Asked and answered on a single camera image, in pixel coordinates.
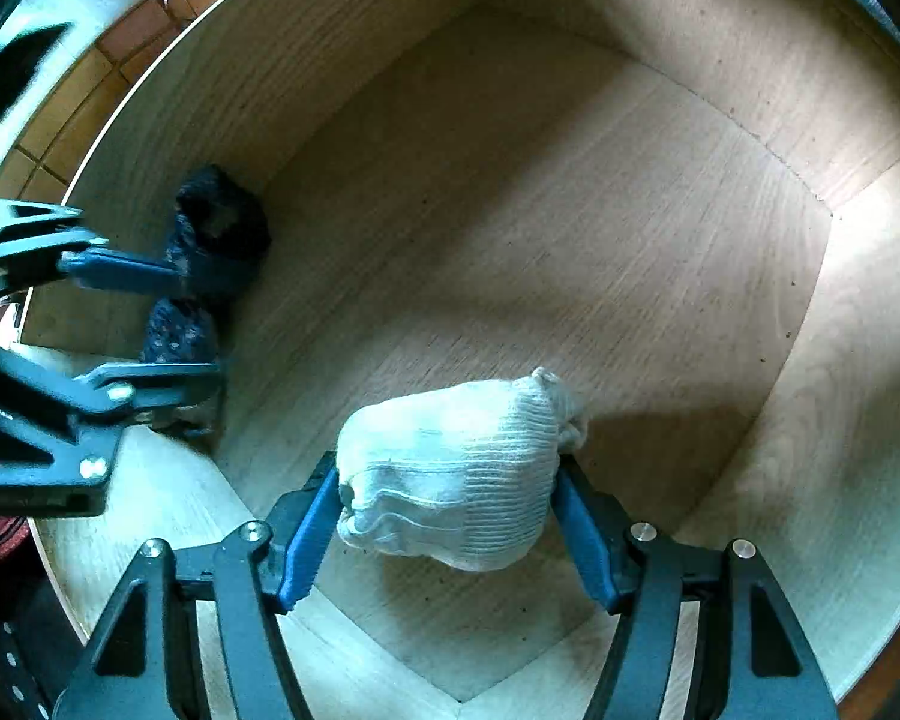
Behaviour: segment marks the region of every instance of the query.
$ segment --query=blue gripper pad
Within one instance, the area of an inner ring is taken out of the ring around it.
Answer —
[[[290,611],[297,601],[306,598],[317,579],[317,571],[343,510],[337,493],[338,480],[340,473],[337,469],[327,473],[287,547],[283,584],[277,592],[280,605],[285,610]]]
[[[615,608],[620,593],[611,574],[610,551],[566,469],[557,471],[550,503],[587,594],[606,610]]]

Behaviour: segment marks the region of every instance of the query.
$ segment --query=sock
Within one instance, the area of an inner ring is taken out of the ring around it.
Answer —
[[[337,442],[338,533],[388,555],[505,568],[543,530],[559,453],[585,440],[580,406],[542,367],[367,406]]]

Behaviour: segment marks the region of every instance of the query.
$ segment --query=wooden bin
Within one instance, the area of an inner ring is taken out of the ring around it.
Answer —
[[[265,514],[361,405],[540,364],[591,406],[598,488],[750,538],[835,695],[866,671],[900,621],[900,47],[851,0],[221,0],[68,201],[156,252],[210,162],[274,247],[213,461],[135,428],[103,517],[38,524],[82,630],[143,539]],[[147,307],[58,285],[26,333],[133,357]],[[334,720],[576,720],[614,627],[554,523],[485,575],[335,539],[282,624]]]

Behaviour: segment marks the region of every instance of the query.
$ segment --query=silver bolt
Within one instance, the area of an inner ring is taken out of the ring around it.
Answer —
[[[261,541],[269,536],[269,525],[266,522],[245,522],[240,528],[240,538],[244,541]]]
[[[130,400],[135,394],[136,389],[132,384],[115,384],[106,391],[106,396],[114,402]]]
[[[85,458],[80,461],[80,475],[84,479],[101,479],[106,476],[106,460]]]
[[[140,547],[140,554],[144,557],[160,557],[163,554],[163,546],[162,538],[148,538]]]
[[[744,560],[749,560],[756,555],[756,547],[747,541],[746,538],[738,538],[733,543],[733,554],[737,557],[742,557]]]
[[[636,541],[653,541],[656,538],[656,528],[649,522],[634,522],[631,525],[631,536]]]

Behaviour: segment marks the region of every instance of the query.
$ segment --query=metal screw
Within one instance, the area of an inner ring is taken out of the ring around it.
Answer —
[[[140,554],[144,557],[160,557],[166,542],[162,538],[148,538],[140,547]]]
[[[656,538],[656,528],[649,522],[634,522],[631,525],[631,536],[636,541],[653,541]]]
[[[106,396],[110,400],[116,402],[120,400],[130,400],[136,394],[136,389],[132,384],[115,384],[106,391]]]
[[[746,538],[738,538],[733,543],[733,554],[737,557],[742,557],[744,560],[749,560],[756,555],[756,547],[747,541]]]
[[[266,522],[253,520],[245,522],[240,528],[240,538],[244,541],[262,541],[269,537],[269,525]]]
[[[84,479],[101,479],[106,476],[106,460],[85,458],[80,461],[80,475]]]

